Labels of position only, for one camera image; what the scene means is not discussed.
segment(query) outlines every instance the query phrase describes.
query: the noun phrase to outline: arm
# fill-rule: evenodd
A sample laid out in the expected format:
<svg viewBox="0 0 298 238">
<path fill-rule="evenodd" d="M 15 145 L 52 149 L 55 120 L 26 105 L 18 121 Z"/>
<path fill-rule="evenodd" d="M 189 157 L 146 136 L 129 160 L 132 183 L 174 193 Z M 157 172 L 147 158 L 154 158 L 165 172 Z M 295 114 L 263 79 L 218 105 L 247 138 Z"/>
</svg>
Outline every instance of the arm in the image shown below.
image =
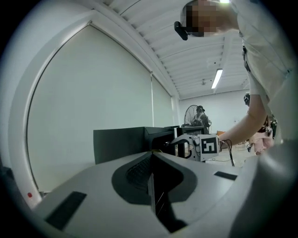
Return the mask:
<svg viewBox="0 0 298 238">
<path fill-rule="evenodd" d="M 266 116 L 260 95 L 251 95 L 250 107 L 246 116 L 232 129 L 221 134 L 219 139 L 230 139 L 233 145 L 238 144 L 252 137 L 262 127 Z"/>
</svg>

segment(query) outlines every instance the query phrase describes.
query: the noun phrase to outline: standing fan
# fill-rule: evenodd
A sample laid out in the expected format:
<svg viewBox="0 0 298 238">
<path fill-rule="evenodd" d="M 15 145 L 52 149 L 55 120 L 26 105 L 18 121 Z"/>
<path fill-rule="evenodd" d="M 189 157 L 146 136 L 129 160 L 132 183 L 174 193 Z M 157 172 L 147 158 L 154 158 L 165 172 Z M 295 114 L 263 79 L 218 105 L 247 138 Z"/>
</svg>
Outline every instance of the standing fan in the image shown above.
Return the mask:
<svg viewBox="0 0 298 238">
<path fill-rule="evenodd" d="M 193 125 L 196 115 L 196 108 L 197 105 L 191 105 L 189 108 L 187 108 L 184 116 L 184 127 Z"/>
</svg>

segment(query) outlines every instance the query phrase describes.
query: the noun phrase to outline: black strip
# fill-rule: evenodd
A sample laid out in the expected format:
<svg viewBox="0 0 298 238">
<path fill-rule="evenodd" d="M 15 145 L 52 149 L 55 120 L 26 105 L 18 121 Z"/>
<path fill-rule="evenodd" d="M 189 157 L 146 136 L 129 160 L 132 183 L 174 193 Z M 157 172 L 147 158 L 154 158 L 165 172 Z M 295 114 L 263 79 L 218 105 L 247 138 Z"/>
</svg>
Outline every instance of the black strip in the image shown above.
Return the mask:
<svg viewBox="0 0 298 238">
<path fill-rule="evenodd" d="M 225 179 L 230 179 L 230 180 L 236 180 L 236 178 L 237 178 L 237 175 L 230 174 L 230 173 L 224 173 L 224 172 L 220 172 L 220 171 L 217 171 L 214 175 L 225 178 Z"/>
<path fill-rule="evenodd" d="M 58 230 L 62 230 L 71 219 L 75 211 L 79 208 L 87 194 L 72 192 L 69 196 L 53 211 L 46 221 Z"/>
</svg>

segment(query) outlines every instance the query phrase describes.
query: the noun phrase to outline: person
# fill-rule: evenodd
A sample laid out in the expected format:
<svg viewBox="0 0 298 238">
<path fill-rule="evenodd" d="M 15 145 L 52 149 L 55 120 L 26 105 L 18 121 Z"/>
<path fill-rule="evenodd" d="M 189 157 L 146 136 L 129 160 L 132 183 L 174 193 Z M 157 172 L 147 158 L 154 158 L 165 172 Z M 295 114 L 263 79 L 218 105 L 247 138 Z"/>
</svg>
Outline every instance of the person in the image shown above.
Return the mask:
<svg viewBox="0 0 298 238">
<path fill-rule="evenodd" d="M 247 106 L 250 105 L 249 93 L 244 96 L 244 102 Z M 274 145 L 273 132 L 268 117 L 262 127 L 252 136 L 251 139 L 249 139 L 249 141 L 250 144 L 253 144 L 255 155 L 263 153 L 266 149 Z"/>
<path fill-rule="evenodd" d="M 250 83 L 246 116 L 219 136 L 238 144 L 253 136 L 271 114 L 270 100 L 288 78 L 297 75 L 297 59 L 283 30 L 258 0 L 231 0 L 229 4 L 196 0 L 186 4 L 182 16 L 194 36 L 212 36 L 237 30 L 243 40 L 244 67 Z"/>
<path fill-rule="evenodd" d="M 196 108 L 193 126 L 205 126 L 206 128 L 210 126 L 208 116 L 205 114 L 205 109 L 203 106 L 198 106 Z"/>
</svg>

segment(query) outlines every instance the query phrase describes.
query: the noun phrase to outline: fluorescent light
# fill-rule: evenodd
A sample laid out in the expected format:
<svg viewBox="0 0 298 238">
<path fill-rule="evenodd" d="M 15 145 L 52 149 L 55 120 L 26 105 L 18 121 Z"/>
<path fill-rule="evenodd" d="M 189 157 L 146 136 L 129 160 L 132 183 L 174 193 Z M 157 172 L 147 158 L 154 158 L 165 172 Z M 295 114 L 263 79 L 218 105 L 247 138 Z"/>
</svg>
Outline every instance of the fluorescent light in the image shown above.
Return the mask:
<svg viewBox="0 0 298 238">
<path fill-rule="evenodd" d="M 216 73 L 216 76 L 215 76 L 215 79 L 214 79 L 214 82 L 212 84 L 212 89 L 216 88 L 219 80 L 220 80 L 220 77 L 222 76 L 222 73 L 223 73 L 223 70 L 222 69 L 218 69 L 217 70 L 217 73 Z"/>
</svg>

